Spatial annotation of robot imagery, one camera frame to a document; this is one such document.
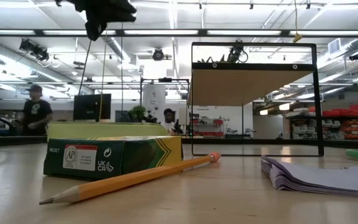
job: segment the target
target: wooden board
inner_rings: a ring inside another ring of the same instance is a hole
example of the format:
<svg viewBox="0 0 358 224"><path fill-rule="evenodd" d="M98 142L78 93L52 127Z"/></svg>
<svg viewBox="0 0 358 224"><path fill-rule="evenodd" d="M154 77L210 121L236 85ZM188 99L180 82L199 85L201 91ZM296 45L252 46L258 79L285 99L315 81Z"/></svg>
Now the wooden board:
<svg viewBox="0 0 358 224"><path fill-rule="evenodd" d="M193 70L188 104L197 106L241 106L278 90L313 71L287 70Z"/></svg>

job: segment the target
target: pencil tip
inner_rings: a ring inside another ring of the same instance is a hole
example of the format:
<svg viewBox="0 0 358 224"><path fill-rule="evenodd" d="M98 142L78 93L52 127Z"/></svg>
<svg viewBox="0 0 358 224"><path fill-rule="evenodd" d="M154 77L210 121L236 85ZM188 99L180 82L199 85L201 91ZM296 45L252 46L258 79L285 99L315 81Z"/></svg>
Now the pencil tip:
<svg viewBox="0 0 358 224"><path fill-rule="evenodd" d="M40 202L40 205L45 205L48 203L53 203L53 198L48 198L46 200L43 200L42 202Z"/></svg>

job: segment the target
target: potted plant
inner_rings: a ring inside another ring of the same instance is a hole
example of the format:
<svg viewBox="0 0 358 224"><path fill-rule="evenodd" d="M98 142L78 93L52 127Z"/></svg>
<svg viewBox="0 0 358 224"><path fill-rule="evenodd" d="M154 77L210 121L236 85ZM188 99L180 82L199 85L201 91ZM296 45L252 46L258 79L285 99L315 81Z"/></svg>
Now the potted plant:
<svg viewBox="0 0 358 224"><path fill-rule="evenodd" d="M130 111L129 114L132 119L136 122L142 122L144 113L146 112L146 108L144 106L134 106Z"/></svg>

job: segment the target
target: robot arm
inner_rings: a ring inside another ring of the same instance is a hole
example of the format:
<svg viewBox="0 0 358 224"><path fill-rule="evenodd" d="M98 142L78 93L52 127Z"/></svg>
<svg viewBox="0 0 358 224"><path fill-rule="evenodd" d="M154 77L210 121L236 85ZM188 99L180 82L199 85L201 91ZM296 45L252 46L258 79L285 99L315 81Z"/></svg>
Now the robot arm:
<svg viewBox="0 0 358 224"><path fill-rule="evenodd" d="M63 0L55 0L61 6ZM95 41L106 30L108 22L134 22L136 9L127 0L67 0L74 4L75 10L85 10L86 33L89 39Z"/></svg>

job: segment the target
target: computer monitor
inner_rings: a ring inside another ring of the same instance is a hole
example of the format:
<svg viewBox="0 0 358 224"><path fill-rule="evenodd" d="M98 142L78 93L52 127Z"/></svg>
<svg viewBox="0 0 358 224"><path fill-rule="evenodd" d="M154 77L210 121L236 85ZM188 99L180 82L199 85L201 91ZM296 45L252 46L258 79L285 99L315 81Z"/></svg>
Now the computer monitor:
<svg viewBox="0 0 358 224"><path fill-rule="evenodd" d="M102 97L102 113L100 119L110 119L111 94L103 94ZM101 104L100 101L100 94L75 96L73 120L95 120L98 122Z"/></svg>

